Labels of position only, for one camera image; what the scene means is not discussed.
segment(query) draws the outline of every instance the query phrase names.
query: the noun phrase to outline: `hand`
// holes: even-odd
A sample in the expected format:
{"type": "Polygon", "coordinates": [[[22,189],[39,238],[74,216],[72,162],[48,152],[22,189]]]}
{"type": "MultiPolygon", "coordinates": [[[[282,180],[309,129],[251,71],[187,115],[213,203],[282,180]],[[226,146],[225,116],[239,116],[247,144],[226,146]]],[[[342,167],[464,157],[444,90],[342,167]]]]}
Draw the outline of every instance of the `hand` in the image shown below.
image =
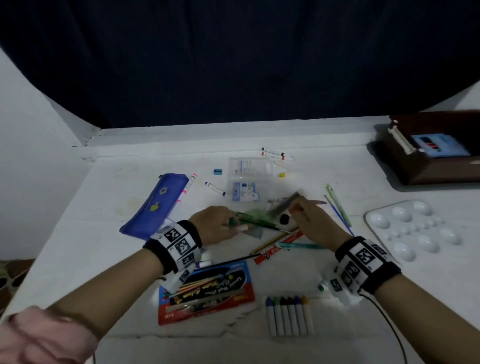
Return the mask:
{"type": "Polygon", "coordinates": [[[207,246],[231,239],[240,232],[239,227],[226,227],[234,217],[235,212],[225,206],[210,206],[193,214],[189,221],[197,228],[203,246],[207,246]]]}
{"type": "Polygon", "coordinates": [[[293,201],[288,211],[307,238],[333,252],[352,238],[325,211],[303,196],[293,201]]]}

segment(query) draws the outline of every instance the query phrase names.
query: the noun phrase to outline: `black cable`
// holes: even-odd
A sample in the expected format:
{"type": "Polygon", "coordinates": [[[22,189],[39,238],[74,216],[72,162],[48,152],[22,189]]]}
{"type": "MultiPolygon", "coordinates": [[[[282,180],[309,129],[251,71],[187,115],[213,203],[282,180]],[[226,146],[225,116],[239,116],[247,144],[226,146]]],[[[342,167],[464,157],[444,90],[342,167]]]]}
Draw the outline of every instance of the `black cable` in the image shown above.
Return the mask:
{"type": "Polygon", "coordinates": [[[390,328],[392,329],[393,333],[395,334],[395,337],[398,341],[398,344],[400,345],[400,349],[402,349],[402,354],[403,354],[403,361],[405,364],[408,364],[408,361],[407,361],[407,355],[405,354],[405,349],[403,348],[403,345],[402,345],[402,342],[400,341],[400,338],[398,337],[395,329],[393,328],[392,324],[390,323],[390,320],[387,318],[387,316],[384,314],[384,312],[382,311],[382,309],[375,303],[374,300],[372,300],[370,297],[367,297],[365,296],[364,294],[361,294],[359,293],[360,296],[362,297],[365,297],[367,300],[369,300],[371,303],[373,303],[373,305],[377,308],[378,311],[380,311],[380,313],[382,314],[382,316],[384,317],[385,321],[388,323],[388,325],[390,326],[390,328]]]}

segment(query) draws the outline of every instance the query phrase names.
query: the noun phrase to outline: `palette well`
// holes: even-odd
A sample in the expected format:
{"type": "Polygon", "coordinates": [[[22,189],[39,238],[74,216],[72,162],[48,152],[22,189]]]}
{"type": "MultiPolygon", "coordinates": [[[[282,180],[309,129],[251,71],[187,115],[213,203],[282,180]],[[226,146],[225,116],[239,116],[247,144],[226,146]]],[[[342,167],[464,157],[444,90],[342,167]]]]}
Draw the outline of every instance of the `palette well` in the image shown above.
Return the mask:
{"type": "Polygon", "coordinates": [[[421,200],[408,200],[364,215],[365,222],[399,263],[421,263],[461,249],[462,237],[421,200]]]}

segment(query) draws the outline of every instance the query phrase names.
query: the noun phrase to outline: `black curtain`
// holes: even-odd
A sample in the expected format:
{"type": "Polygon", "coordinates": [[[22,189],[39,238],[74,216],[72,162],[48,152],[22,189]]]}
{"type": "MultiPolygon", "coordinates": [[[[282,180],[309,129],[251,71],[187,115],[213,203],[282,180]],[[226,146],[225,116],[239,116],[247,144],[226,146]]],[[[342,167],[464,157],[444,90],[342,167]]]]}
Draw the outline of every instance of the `black curtain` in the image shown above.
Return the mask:
{"type": "Polygon", "coordinates": [[[0,46],[100,127],[386,115],[480,79],[479,19],[478,0],[2,0],[0,46]]]}

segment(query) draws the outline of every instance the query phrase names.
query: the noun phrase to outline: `black eraser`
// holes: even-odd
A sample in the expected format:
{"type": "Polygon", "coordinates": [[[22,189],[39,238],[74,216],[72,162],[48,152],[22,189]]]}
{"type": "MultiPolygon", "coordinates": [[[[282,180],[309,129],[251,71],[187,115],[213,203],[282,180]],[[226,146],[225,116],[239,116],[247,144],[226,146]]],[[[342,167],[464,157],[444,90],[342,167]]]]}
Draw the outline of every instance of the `black eraser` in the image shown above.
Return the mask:
{"type": "Polygon", "coordinates": [[[290,220],[290,216],[288,216],[287,214],[282,214],[280,216],[280,224],[282,225],[287,225],[289,220],[290,220]]]}

